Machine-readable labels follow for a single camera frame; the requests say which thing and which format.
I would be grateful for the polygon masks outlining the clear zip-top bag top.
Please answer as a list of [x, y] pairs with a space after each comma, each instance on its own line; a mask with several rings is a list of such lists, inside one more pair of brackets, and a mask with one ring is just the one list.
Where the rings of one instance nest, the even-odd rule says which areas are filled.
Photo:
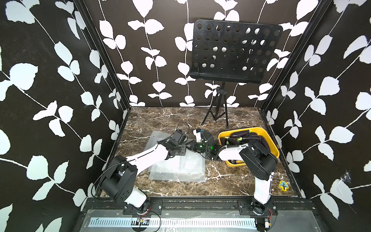
[[164, 150], [168, 152], [168, 150], [165, 147], [165, 143], [172, 138], [173, 134], [175, 131], [172, 133], [164, 133], [161, 131], [153, 131], [146, 146], [145, 150], [149, 149], [155, 149], [156, 151]]

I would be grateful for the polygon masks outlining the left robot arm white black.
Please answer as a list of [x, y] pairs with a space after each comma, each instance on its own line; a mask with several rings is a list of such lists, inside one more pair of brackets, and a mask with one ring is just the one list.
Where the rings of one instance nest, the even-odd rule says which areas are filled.
[[140, 214], [150, 210], [149, 197], [135, 187], [137, 176], [152, 165], [182, 154], [185, 135], [171, 135], [131, 157], [117, 156], [99, 177], [98, 186], [117, 206], [131, 205]]

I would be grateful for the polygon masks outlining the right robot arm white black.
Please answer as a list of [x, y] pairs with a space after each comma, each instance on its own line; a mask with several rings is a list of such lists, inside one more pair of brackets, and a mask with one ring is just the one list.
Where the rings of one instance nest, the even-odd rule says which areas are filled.
[[208, 141], [191, 141], [186, 144], [186, 148], [203, 153], [212, 160], [242, 160], [255, 177], [252, 205], [262, 210], [270, 202], [272, 179], [278, 160], [263, 144], [251, 141], [242, 145], [234, 143], [221, 146], [210, 145]]

